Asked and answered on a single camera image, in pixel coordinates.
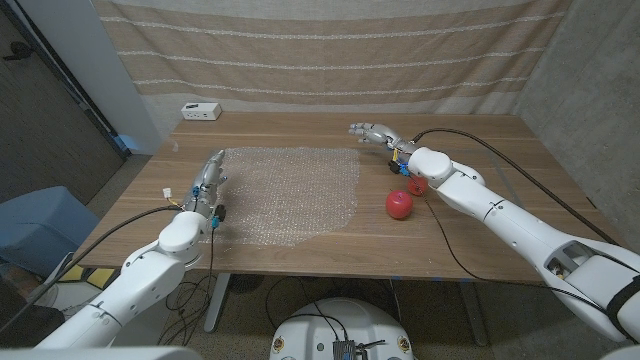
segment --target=beige curtain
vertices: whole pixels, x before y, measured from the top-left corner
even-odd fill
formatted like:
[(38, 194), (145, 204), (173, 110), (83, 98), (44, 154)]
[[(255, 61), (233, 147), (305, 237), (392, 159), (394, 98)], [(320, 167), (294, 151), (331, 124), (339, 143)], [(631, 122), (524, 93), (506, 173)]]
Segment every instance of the beige curtain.
[(161, 131), (226, 111), (509, 113), (570, 0), (94, 5)]

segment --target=black cable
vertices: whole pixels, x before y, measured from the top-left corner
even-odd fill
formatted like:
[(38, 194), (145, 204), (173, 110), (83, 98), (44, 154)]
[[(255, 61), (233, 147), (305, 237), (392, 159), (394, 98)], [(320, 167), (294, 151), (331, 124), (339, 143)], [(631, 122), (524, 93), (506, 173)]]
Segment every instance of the black cable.
[(11, 325), (13, 325), (19, 318), (20, 316), (22, 316), (31, 306), (33, 306), (38, 300), (40, 300), (40, 298), (47, 292), (49, 291), (49, 289), (51, 289), (53, 287), (53, 285), (55, 285), (67, 272), (69, 272), (69, 270), (71, 270), (74, 266), (76, 266), (82, 259), (84, 259), (85, 256), (87, 256), (93, 249), (96, 248), (96, 246), (100, 245), (101, 242), (104, 241), (104, 239), (106, 239), (107, 237), (109, 237), (109, 235), (113, 234), (114, 232), (118, 231), (119, 229), (123, 228), (124, 226), (131, 224), (132, 222), (153, 214), (153, 213), (157, 213), (160, 211), (165, 211), (165, 210), (173, 210), (173, 211), (179, 211), (182, 210), (180, 209), (178, 206), (175, 205), (169, 205), (169, 206), (162, 206), (159, 208), (155, 208), (155, 209), (151, 209), (151, 210), (147, 210), (141, 214), (138, 214), (128, 220), (125, 220), (123, 222), (121, 222), (120, 224), (114, 226), (113, 228), (111, 228), (109, 231), (107, 231), (106, 233), (102, 234), (98, 239), (96, 239), (96, 241), (93, 242), (93, 244), (91, 244), (85, 251), (82, 252), (82, 254), (80, 254), (77, 258), (71, 260), (71, 262), (69, 264), (67, 264), (67, 266), (61, 270), (58, 275), (56, 275), (53, 280), (51, 280), (51, 282), (49, 282), (48, 284), (46, 284), (45, 286), (43, 286), (40, 291), (31, 299), (29, 300), (29, 302), (27, 302), (27, 304), (25, 304), (20, 311), (18, 311), (12, 318), (11, 320), (9, 320), (6, 324), (4, 324), (2, 326), (2, 328), (0, 329), (0, 334), (2, 334), (5, 330), (7, 330)]
[[(302, 287), (302, 292), (304, 293), (304, 296), (306, 298), (306, 300), (308, 302), (313, 302), (313, 305), (316, 307), (316, 309), (318, 310), (318, 313), (320, 316), (325, 318), (325, 321), (327, 322), (327, 324), (329, 324), (329, 327), (331, 327), (331, 330), (333, 330), (333, 333), (336, 336), (336, 341), (340, 341), (340, 338), (338, 337), (338, 332), (336, 331), (336, 329), (333, 327), (333, 325), (331, 325), (331, 323), (328, 320), (328, 317), (326, 315), (324, 315), (322, 313), (322, 311), (320, 310), (320, 307), (318, 306), (318, 304), (315, 301), (312, 301), (311, 298), (309, 297), (309, 294), (307, 294), (307, 290), (304, 287), (304, 284), (302, 283), (302, 280), (300, 280), (300, 278), (292, 278), (292, 277), (285, 277), (282, 278), (278, 281), (276, 281), (275, 284), (271, 285), (271, 288), (269, 289), (269, 291), (267, 291), (267, 296), (265, 297), (264, 300), (264, 307), (265, 307), (265, 313), (267, 314), (267, 319), (269, 319), (269, 323), (271, 323), (271, 326), (273, 326), (274, 329), (277, 329), (278, 327), (276, 326), (276, 324), (273, 322), (273, 318), (271, 318), (271, 313), (269, 312), (269, 297), (271, 296), (271, 292), (273, 291), (273, 289), (280, 284), (281, 282), (283, 282), (286, 279), (296, 279), (298, 280), (298, 283), (300, 284), (300, 287)], [(344, 332), (345, 335), (345, 340), (348, 340), (348, 336), (347, 336), (347, 332), (345, 330)]]
[(469, 269), (467, 269), (464, 265), (462, 265), (462, 263), (460, 262), (460, 260), (458, 260), (458, 258), (456, 257), (456, 254), (453, 252), (453, 249), (451, 248), (451, 244), (449, 243), (449, 238), (447, 237), (447, 233), (444, 231), (444, 227), (442, 226), (442, 223), (440, 222), (440, 219), (438, 218), (438, 216), (436, 215), (436, 212), (433, 210), (433, 208), (431, 207), (431, 204), (429, 203), (429, 200), (427, 200), (427, 196), (423, 191), (420, 191), (422, 194), (422, 198), (424, 199), (424, 202), (427, 204), (427, 206), (429, 207), (429, 210), (431, 211), (431, 214), (433, 215), (433, 218), (436, 220), (436, 223), (438, 224), (438, 227), (440, 228), (440, 232), (442, 232), (442, 237), (444, 237), (444, 241), (447, 244), (447, 248), (449, 249), (449, 253), (451, 254), (451, 256), (453, 257), (453, 260), (455, 260), (455, 262), (458, 264), (458, 266), (460, 266), (460, 268), (462, 268), (462, 270), (464, 270), (467, 274), (469, 274), (471, 277), (478, 279), (478, 280), (482, 280), (482, 281), (486, 281), (486, 282), (492, 282), (492, 283), (497, 283), (497, 284), (506, 284), (506, 285), (518, 285), (518, 286), (525, 286), (525, 287), (533, 287), (533, 288), (538, 288), (538, 289), (546, 289), (546, 290), (552, 290), (552, 291), (556, 291), (568, 296), (571, 296), (577, 300), (582, 301), (583, 303), (593, 307), (594, 309), (600, 311), (601, 313), (606, 315), (606, 311), (601, 308), (600, 306), (598, 306), (597, 304), (592, 303), (591, 301), (578, 296), (576, 294), (573, 294), (569, 291), (563, 290), (563, 289), (558, 289), (552, 286), (548, 286), (548, 285), (540, 285), (540, 284), (528, 284), (528, 283), (520, 283), (520, 282), (515, 282), (515, 281), (506, 281), (506, 280), (495, 280), (495, 279), (487, 279), (487, 278), (483, 278), (480, 277), (474, 273), (472, 273)]
[(344, 327), (344, 325), (342, 325), (342, 323), (340, 322), (340, 320), (334, 318), (333, 316), (329, 316), (329, 315), (320, 315), (320, 314), (295, 314), (295, 315), (291, 315), (288, 318), (282, 320), (282, 322), (280, 323), (280, 325), (282, 325), (285, 321), (289, 320), (289, 319), (293, 319), (293, 318), (297, 318), (297, 317), (302, 317), (302, 316), (315, 316), (315, 317), (321, 317), (321, 318), (326, 318), (326, 319), (331, 319), (335, 322), (337, 322), (341, 327), (342, 327), (342, 332), (344, 333), (344, 339), (345, 341), (349, 340), (349, 336), (347, 335), (347, 328)]
[(493, 146), (489, 145), (486, 141), (480, 139), (479, 137), (477, 137), (477, 136), (475, 136), (473, 134), (469, 134), (469, 133), (464, 132), (464, 131), (456, 130), (456, 129), (433, 128), (433, 129), (427, 129), (427, 130), (424, 130), (424, 131), (420, 132), (411, 141), (414, 142), (414, 143), (417, 143), (422, 138), (423, 135), (431, 133), (431, 132), (448, 132), (448, 133), (452, 133), (452, 134), (458, 134), (458, 135), (466, 136), (466, 137), (474, 140), (475, 142), (479, 143), (480, 145), (484, 146), (485, 148), (489, 149), (492, 153), (496, 154), (498, 157), (500, 157), (502, 160), (506, 161), (509, 165), (511, 165), (514, 169), (516, 169), (520, 174), (522, 174), (522, 176), (527, 178), (527, 180), (531, 181), (536, 187), (538, 187), (538, 189), (542, 190), (551, 199), (553, 199), (553, 201), (555, 201), (560, 206), (562, 206), (565, 210), (567, 210), (569, 212), (569, 214), (573, 215), (576, 219), (580, 220), (580, 222), (582, 222), (584, 225), (586, 225), (589, 229), (593, 230), (596, 234), (598, 234), (598, 236), (600, 236), (602, 239), (604, 239), (604, 241), (608, 242), (609, 244), (618, 245), (618, 243), (615, 240), (613, 240), (613, 238), (611, 238), (611, 236), (609, 236), (607, 233), (605, 233), (602, 229), (600, 229), (599, 227), (594, 225), (591, 221), (587, 220), (584, 216), (580, 215), (580, 213), (578, 213), (571, 206), (569, 206), (567, 203), (562, 201), (562, 199), (560, 199), (558, 196), (556, 196), (556, 194), (551, 192), (551, 190), (547, 189), (544, 185), (542, 185), (538, 180), (536, 180), (533, 176), (531, 176), (528, 172), (526, 172), (523, 168), (521, 168), (513, 160), (511, 160), (509, 157), (507, 157), (506, 155), (501, 153), (498, 149), (496, 149)]
[[(185, 290), (184, 292), (181, 292), (178, 297), (176, 298), (176, 304), (178, 304), (175, 307), (171, 307), (168, 304), (168, 299), (165, 299), (165, 306), (167, 307), (167, 309), (171, 310), (171, 311), (178, 311), (178, 315), (181, 317), (180, 320), (175, 321), (174, 323), (172, 323), (171, 325), (169, 325), (160, 335), (159, 339), (158, 339), (158, 345), (160, 345), (162, 343), (162, 339), (167, 335), (167, 333), (169, 333), (169, 331), (174, 328), (176, 325), (179, 325), (180, 323), (182, 323), (182, 327), (178, 328), (178, 330), (170, 337), (168, 338), (164, 344), (165, 345), (169, 345), (171, 344), (176, 337), (180, 334), (180, 333), (184, 333), (183, 339), (182, 339), (182, 346), (187, 346), (189, 344), (189, 342), (191, 341), (191, 338), (193, 337), (193, 334), (195, 333), (195, 330), (198, 326), (198, 322), (202, 319), (202, 317), (207, 313), (207, 310), (209, 309), (209, 305), (210, 305), (210, 301), (211, 301), (211, 295), (209, 294), (209, 291), (211, 289), (211, 279), (212, 278), (216, 278), (215, 276), (213, 276), (213, 234), (214, 234), (215, 229), (212, 228), (211, 229), (211, 258), (209, 260), (209, 273), (206, 276), (203, 276), (197, 283), (191, 282), (191, 281), (183, 281), (180, 283), (180, 285), (192, 285), (193, 288)], [(202, 289), (201, 285), (202, 283), (208, 280), (207, 282), (207, 288), (206, 289)], [(182, 316), (182, 314), (184, 313), (184, 311), (186, 310), (186, 306), (189, 304), (189, 302), (191, 301), (191, 299), (193, 298), (194, 294), (196, 292), (199, 291), (203, 291), (204, 292), (204, 300), (202, 303), (202, 306), (195, 310), (194, 312), (190, 313), (187, 316)], [(181, 303), (181, 299), (182, 296), (184, 296), (185, 294), (189, 293), (189, 296), (187, 297), (187, 300), (185, 300), (184, 302)], [(191, 332), (187, 335), (187, 331), (189, 330), (189, 328), (191, 327)]]

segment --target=red apple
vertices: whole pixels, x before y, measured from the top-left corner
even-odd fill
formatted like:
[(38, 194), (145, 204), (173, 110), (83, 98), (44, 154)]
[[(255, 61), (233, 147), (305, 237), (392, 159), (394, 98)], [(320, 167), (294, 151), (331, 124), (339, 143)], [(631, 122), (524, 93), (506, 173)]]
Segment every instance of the red apple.
[(411, 214), (413, 200), (411, 195), (404, 191), (395, 190), (387, 196), (387, 213), (394, 219), (402, 219)]
[(407, 188), (409, 188), (409, 192), (413, 195), (422, 196), (422, 194), (427, 191), (427, 179), (421, 176), (411, 175)]

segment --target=small white device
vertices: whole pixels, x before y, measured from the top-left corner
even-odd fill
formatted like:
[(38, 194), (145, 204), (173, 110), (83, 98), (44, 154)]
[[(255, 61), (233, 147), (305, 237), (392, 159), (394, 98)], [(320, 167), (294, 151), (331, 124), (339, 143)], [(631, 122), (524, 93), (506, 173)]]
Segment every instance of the small white device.
[(216, 120), (222, 109), (218, 103), (186, 103), (181, 111), (187, 120)]

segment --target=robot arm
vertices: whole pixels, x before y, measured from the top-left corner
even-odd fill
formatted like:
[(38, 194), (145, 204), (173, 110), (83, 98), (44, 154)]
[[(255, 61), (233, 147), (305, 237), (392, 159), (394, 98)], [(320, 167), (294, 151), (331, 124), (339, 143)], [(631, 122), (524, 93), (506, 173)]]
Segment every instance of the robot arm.
[(614, 341), (640, 339), (640, 256), (619, 246), (563, 233), (484, 186), (473, 169), (441, 152), (416, 148), (386, 126), (353, 124), (351, 134), (409, 156), (407, 169), (452, 208), (484, 223), (531, 264), (576, 316)]
[(178, 287), (185, 271), (202, 257), (197, 242), (207, 230), (217, 186), (225, 180), (220, 177), (223, 157), (220, 151), (207, 162), (196, 180), (198, 194), (158, 240), (132, 253), (109, 287), (36, 348), (108, 346), (124, 325)]

